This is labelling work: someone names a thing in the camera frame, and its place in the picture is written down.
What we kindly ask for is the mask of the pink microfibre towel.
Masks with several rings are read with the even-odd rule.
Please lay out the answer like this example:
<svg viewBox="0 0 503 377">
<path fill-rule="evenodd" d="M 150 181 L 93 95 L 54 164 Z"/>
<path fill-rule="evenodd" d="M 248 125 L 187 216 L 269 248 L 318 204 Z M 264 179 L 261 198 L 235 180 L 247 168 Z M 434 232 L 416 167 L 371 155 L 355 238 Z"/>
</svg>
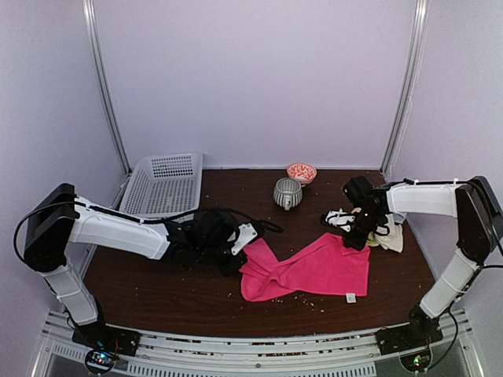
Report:
<svg viewBox="0 0 503 377">
<path fill-rule="evenodd" d="M 248 261 L 240 268 L 240 292 L 248 302 L 265 302 L 297 291 L 368 294 L 371 249 L 347 248 L 341 236 L 326 233 L 281 262 L 263 239 L 246 246 L 244 252 Z"/>
</svg>

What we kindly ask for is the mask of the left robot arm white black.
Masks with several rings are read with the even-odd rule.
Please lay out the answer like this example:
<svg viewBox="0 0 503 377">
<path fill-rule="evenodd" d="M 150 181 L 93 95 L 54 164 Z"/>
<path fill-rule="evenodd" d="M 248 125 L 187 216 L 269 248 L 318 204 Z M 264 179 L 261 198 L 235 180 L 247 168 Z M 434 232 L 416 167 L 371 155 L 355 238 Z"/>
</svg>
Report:
<svg viewBox="0 0 503 377">
<path fill-rule="evenodd" d="M 208 261 L 222 273 L 238 270 L 246 259 L 244 248 L 259 237 L 253 221 L 238 221 L 235 210 L 210 208 L 200 213 L 188 221 L 180 215 L 135 217 L 77 196 L 74 185 L 64 183 L 19 220 L 13 248 L 53 290 L 75 331 L 95 348 L 104 349 L 113 340 L 112 329 L 66 256 L 67 245 L 108 247 L 185 269 Z"/>
</svg>

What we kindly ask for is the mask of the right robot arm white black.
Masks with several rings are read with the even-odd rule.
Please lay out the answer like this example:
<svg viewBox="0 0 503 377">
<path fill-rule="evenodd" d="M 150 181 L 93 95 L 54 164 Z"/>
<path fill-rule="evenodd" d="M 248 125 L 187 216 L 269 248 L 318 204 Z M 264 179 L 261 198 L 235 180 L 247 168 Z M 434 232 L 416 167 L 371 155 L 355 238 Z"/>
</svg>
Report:
<svg viewBox="0 0 503 377">
<path fill-rule="evenodd" d="M 357 208 L 343 243 L 360 251 L 388 214 L 406 218 L 436 281 L 409 311 L 407 324 L 376 333 L 383 353 L 426 346 L 442 339 L 440 317 L 482 272 L 490 254 L 502 249 L 502 208 L 490 182 L 478 175 L 462 181 L 404 179 L 375 186 L 363 177 L 343 192 Z"/>
</svg>

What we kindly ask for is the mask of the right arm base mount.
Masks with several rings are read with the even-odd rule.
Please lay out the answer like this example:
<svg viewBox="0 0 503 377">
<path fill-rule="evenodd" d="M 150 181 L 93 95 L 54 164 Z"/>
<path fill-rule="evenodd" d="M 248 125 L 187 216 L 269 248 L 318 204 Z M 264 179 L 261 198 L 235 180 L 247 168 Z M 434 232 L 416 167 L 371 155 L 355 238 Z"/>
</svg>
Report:
<svg viewBox="0 0 503 377">
<path fill-rule="evenodd" d="M 443 333 L 439 329 L 428 331 L 426 334 L 418 334 L 413 332 L 408 324 L 395 328 L 381 328 L 375 336 L 381 355 L 426 347 L 433 342 L 443 340 Z"/>
</svg>

